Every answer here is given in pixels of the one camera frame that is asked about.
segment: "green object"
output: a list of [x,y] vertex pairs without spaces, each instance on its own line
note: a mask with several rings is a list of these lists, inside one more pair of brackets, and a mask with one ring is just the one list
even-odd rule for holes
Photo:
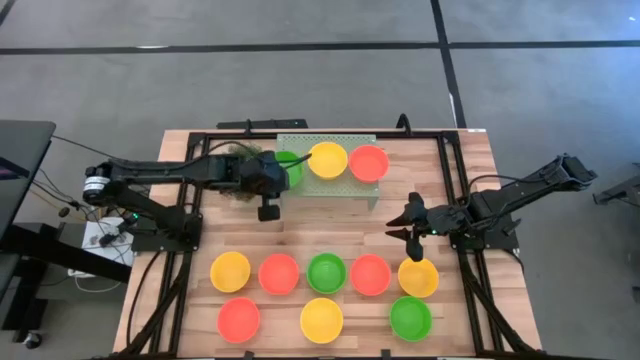
[[393,332],[406,341],[424,339],[431,330],[431,311],[422,300],[404,296],[391,306],[389,314]]
[[[276,161],[281,162],[282,166],[287,167],[292,164],[293,161],[298,160],[299,156],[291,151],[278,151],[276,153]],[[290,167],[287,169],[287,173],[289,174],[289,188],[293,188],[300,180],[302,180],[302,174],[304,172],[304,165],[302,163]]]
[[347,268],[337,255],[324,253],[311,259],[307,268],[307,281],[321,294],[338,292],[347,279]]

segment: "plastic bowl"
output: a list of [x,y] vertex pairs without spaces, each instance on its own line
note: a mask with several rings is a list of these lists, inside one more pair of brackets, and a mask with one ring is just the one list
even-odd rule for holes
[[358,181],[375,183],[389,171],[389,157],[373,145],[362,145],[351,152],[349,169]]
[[431,311],[422,300],[404,296],[391,306],[389,314],[393,332],[406,341],[420,341],[431,330]]
[[300,328],[304,336],[316,344],[335,340],[342,331],[342,310],[335,302],[317,298],[309,301],[300,313]]
[[407,294],[424,298],[433,294],[438,288],[438,270],[427,259],[414,262],[407,258],[398,269],[398,282]]
[[226,293],[242,289],[249,280],[251,265],[249,260],[239,252],[226,252],[216,258],[211,264],[211,283]]
[[289,255],[270,255],[260,265],[258,280],[271,295],[287,295],[298,283],[298,264]]
[[353,287],[361,294],[382,294],[391,283],[391,269],[378,255],[362,255],[353,262],[349,277]]
[[218,314],[218,332],[223,339],[238,344],[253,337],[260,326],[260,311],[247,298],[227,301]]
[[[285,167],[298,159],[299,156],[292,153],[291,151],[278,151],[276,153],[276,161],[282,163],[282,166]],[[302,180],[303,173],[304,166],[302,166],[302,163],[287,169],[287,174],[289,174],[290,189],[293,189],[296,185],[298,185],[300,180]]]
[[333,294],[342,288],[347,279],[347,268],[337,255],[316,255],[307,268],[307,281],[313,290],[321,294]]
[[309,150],[311,157],[307,162],[311,171],[325,180],[340,176],[347,168],[348,157],[344,148],[336,143],[321,142]]

